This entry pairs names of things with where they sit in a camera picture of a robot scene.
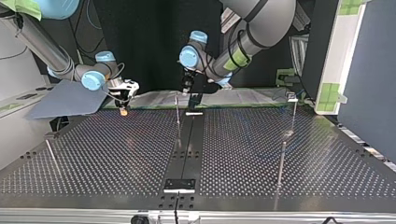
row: gray robot arm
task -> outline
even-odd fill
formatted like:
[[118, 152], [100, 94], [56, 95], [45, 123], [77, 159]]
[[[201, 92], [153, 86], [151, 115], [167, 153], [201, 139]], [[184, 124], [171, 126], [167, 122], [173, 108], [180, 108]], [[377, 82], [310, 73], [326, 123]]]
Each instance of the gray robot arm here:
[[33, 17], [9, 10], [2, 14], [0, 21], [48, 66], [53, 77], [80, 81], [85, 88], [96, 91], [119, 72], [109, 51], [98, 53], [94, 66], [75, 64]]
[[90, 91], [99, 91], [107, 83], [109, 94], [116, 99], [116, 106], [122, 115], [126, 114], [125, 108], [136, 95], [139, 85], [129, 79], [122, 80], [112, 52], [97, 53], [94, 66], [78, 64], [35, 18], [15, 13], [0, 3], [0, 22], [47, 65], [51, 76], [81, 82]]
[[296, 0], [221, 0], [247, 22], [245, 31], [215, 60], [205, 52], [207, 35], [191, 32], [189, 43], [179, 55], [180, 63], [198, 70], [216, 82], [230, 77], [233, 71], [248, 65], [251, 57], [262, 49], [269, 49], [289, 30], [296, 8]]

